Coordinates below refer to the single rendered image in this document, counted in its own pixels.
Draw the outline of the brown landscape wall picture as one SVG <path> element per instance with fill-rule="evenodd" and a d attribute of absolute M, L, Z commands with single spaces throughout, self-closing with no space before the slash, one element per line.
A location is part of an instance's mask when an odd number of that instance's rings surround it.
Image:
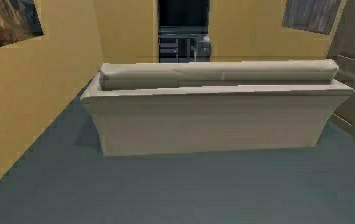
<path fill-rule="evenodd" d="M 34 0 L 0 0 L 0 47 L 43 35 Z"/>

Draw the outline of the dark kitchen cabinet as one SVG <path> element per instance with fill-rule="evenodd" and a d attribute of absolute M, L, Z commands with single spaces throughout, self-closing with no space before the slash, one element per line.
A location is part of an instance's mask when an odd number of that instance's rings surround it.
<path fill-rule="evenodd" d="M 212 44 L 205 26 L 161 26 L 160 63 L 209 62 Z"/>

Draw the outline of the grey wall picture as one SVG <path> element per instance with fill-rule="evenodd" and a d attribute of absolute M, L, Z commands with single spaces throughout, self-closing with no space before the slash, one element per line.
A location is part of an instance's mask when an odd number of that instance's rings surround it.
<path fill-rule="evenodd" d="M 282 26 L 329 35 L 341 0 L 287 0 Z"/>

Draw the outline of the brown room door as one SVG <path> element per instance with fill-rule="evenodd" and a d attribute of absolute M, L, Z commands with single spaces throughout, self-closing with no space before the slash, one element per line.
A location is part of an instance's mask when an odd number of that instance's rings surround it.
<path fill-rule="evenodd" d="M 355 0 L 347 0 L 328 57 L 340 66 L 336 79 L 355 90 Z M 355 137 L 355 92 L 334 112 L 332 121 Z"/>

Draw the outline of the beige sofa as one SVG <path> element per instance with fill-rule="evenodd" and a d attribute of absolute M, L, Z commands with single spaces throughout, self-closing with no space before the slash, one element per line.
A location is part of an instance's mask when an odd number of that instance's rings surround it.
<path fill-rule="evenodd" d="M 104 63 L 80 101 L 106 156 L 314 146 L 354 92 L 331 59 Z"/>

